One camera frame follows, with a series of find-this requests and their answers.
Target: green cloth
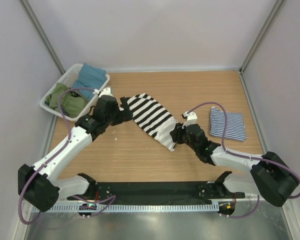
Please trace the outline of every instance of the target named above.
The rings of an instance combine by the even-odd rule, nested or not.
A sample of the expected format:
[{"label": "green cloth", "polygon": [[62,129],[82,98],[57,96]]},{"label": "green cloth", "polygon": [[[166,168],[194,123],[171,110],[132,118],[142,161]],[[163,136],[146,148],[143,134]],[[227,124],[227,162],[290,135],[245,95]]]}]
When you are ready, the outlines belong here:
[{"label": "green cloth", "polygon": [[[53,92],[46,96],[44,103],[51,109],[60,113],[60,109],[58,108],[58,99],[60,95],[68,89],[69,88],[66,85],[58,82]],[[73,96],[71,92],[67,92],[61,99],[62,111],[64,115],[70,118],[78,116],[87,104],[88,103],[82,97]]]}]

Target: metal floor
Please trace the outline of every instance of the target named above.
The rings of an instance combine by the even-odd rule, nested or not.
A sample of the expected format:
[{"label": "metal floor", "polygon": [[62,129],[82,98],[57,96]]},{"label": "metal floor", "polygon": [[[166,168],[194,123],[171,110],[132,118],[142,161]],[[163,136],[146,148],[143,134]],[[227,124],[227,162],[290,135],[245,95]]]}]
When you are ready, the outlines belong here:
[{"label": "metal floor", "polygon": [[[238,201],[235,215],[248,213],[255,203]],[[77,213],[43,213],[24,239],[292,240],[292,236],[282,208],[262,201],[253,215],[243,219],[227,219],[216,212],[106,213],[84,220]]]}]

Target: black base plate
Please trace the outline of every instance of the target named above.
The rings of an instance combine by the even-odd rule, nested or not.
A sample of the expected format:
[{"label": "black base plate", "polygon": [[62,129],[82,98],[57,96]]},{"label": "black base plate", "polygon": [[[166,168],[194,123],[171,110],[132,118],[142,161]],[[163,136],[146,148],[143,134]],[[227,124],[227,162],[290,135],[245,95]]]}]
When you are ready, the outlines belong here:
[{"label": "black base plate", "polygon": [[[98,182],[98,200],[116,195],[115,205],[201,205],[213,199],[232,199],[233,193],[220,184],[206,181],[191,182]],[[245,198],[236,192],[237,199]]]}]

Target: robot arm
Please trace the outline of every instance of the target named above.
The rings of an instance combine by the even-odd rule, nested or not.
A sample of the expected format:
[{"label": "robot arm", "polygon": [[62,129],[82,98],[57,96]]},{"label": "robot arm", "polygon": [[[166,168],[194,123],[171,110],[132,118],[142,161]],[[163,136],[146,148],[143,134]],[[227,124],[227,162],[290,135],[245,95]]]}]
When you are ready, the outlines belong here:
[{"label": "robot arm", "polygon": [[280,157],[267,152],[265,155],[248,154],[234,150],[224,150],[219,144],[208,140],[204,131],[196,124],[194,112],[184,113],[184,124],[177,124],[170,133],[178,144],[187,144],[205,164],[226,166],[243,174],[224,172],[216,182],[219,191],[250,193],[261,195],[270,204],[281,207],[299,185],[299,181],[288,171],[257,159],[267,159],[287,165]]},{"label": "robot arm", "polygon": [[68,163],[86,146],[91,144],[108,126],[114,126],[132,119],[127,100],[122,97],[121,107],[105,88],[100,94],[92,115],[79,118],[68,136],[60,142],[48,155],[31,167],[24,164],[18,171],[18,193],[21,194],[26,182],[36,170],[57,152],[59,154],[41,169],[27,188],[24,198],[42,212],[49,210],[58,200],[73,195],[91,198],[96,193],[96,181],[84,173],[77,176],[57,180],[59,174]]}]

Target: white wall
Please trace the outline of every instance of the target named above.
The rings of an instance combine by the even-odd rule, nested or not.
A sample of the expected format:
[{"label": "white wall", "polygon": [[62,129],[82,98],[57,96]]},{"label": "white wall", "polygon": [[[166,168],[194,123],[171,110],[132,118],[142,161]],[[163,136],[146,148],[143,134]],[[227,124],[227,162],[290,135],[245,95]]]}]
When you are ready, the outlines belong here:
[{"label": "white wall", "polygon": [[300,0],[286,2],[245,77],[269,150],[300,174]]},{"label": "white wall", "polygon": [[29,0],[61,63],[241,67],[275,0]]},{"label": "white wall", "polygon": [[42,157],[52,115],[39,99],[60,77],[17,0],[0,0],[0,240],[17,222],[17,173]]}]

